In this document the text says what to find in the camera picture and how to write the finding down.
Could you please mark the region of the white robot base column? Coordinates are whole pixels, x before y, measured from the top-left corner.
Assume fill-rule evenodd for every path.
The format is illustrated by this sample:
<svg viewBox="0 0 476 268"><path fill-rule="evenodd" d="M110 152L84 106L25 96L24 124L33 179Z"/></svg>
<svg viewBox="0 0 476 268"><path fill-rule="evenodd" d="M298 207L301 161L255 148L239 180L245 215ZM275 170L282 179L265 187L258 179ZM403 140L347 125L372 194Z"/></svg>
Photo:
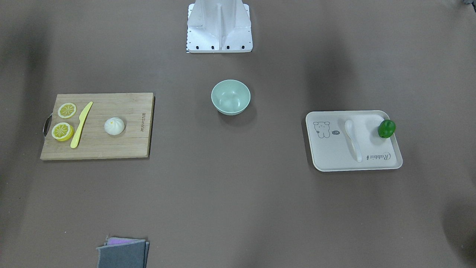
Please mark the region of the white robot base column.
<svg viewBox="0 0 476 268"><path fill-rule="evenodd" d="M187 9L188 53L253 50L249 5L241 0L196 0Z"/></svg>

